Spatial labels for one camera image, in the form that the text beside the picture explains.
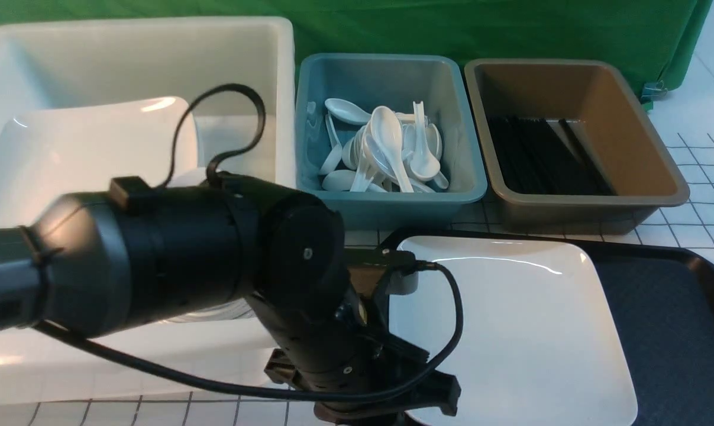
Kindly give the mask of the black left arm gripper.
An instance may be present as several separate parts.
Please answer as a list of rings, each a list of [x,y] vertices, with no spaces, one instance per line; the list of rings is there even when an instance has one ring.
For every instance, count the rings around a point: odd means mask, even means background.
[[[402,385],[424,361],[401,351],[376,351],[354,335],[285,338],[264,369],[273,383],[297,391],[340,395],[376,393]],[[314,415],[337,425],[414,425],[412,409],[435,408],[457,415],[461,386],[456,377],[435,370],[403,393],[378,402],[317,402]]]

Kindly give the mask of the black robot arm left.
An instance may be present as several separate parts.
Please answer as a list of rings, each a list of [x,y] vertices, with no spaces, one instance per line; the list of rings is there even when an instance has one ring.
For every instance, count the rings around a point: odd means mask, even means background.
[[[440,272],[454,331],[431,357],[389,331],[394,275]],[[95,342],[245,299],[275,340],[265,367],[287,390],[192,376]],[[348,249],[341,215],[316,196],[222,172],[191,187],[118,177],[61,196],[35,224],[0,229],[0,331],[30,327],[77,350],[214,393],[314,402],[333,424],[394,425],[435,407],[457,415],[461,387],[438,366],[463,331],[460,289],[408,251]]]

